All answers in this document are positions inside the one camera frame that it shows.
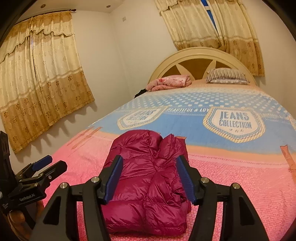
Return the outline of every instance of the bed sheet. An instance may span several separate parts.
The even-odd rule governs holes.
[[[145,93],[92,124],[54,155],[68,171],[48,188],[51,197],[61,182],[86,182],[101,171],[115,138],[132,129],[186,141],[189,163],[215,183],[241,184],[270,238],[279,241],[296,216],[296,121],[258,87],[199,84]],[[112,235],[112,240],[188,240],[198,207],[187,216],[180,237]],[[78,205],[81,241],[87,240]],[[218,204],[213,241],[220,237],[222,204]]]

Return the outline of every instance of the curtain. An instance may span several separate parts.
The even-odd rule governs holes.
[[[255,76],[264,76],[255,29],[241,0],[155,0],[174,45],[213,47],[240,60]]]
[[[93,101],[70,12],[39,15],[12,28],[0,48],[0,115],[15,153]]]

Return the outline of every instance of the blue bedspread section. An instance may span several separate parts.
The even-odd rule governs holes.
[[[296,121],[272,97],[253,89],[183,88],[143,94],[93,124],[123,134],[149,129],[187,145],[272,154],[296,152]]]

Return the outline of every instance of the arched headboard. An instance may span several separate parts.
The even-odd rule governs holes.
[[[193,81],[205,79],[209,70],[223,67],[239,69],[246,75],[250,85],[257,85],[251,72],[237,58],[208,47],[187,48],[171,55],[156,68],[149,82],[174,74],[188,74]]]

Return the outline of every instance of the blue gripper pad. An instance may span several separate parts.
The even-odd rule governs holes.
[[[35,172],[40,171],[42,168],[46,167],[47,165],[49,165],[50,163],[52,163],[52,157],[50,155],[40,159],[39,161],[37,161],[36,163],[34,163],[32,169]]]
[[[185,194],[187,196],[187,199],[192,204],[194,204],[197,201],[197,198],[195,197],[195,194],[194,194],[193,182],[192,182],[192,180],[189,176],[188,170],[187,170],[187,168],[191,168],[191,167],[186,162],[185,158],[184,158],[184,160],[182,160],[181,156],[179,156],[176,161],[177,161],[177,163],[176,163],[177,171],[179,173],[179,177],[181,179],[182,186],[185,190]]]
[[[107,182],[107,185],[106,185],[106,195],[104,197],[104,201],[106,203],[108,203],[113,198],[113,195],[114,195],[115,189],[117,187],[122,169],[123,169],[123,158],[119,157],[119,159],[113,169],[113,172]]]

